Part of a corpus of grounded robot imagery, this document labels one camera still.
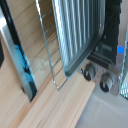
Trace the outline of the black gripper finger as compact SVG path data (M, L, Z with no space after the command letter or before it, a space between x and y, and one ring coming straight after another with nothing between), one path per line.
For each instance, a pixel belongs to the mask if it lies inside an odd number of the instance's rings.
M2 66L3 61L4 61L4 52L3 52L3 47L0 40L0 68Z

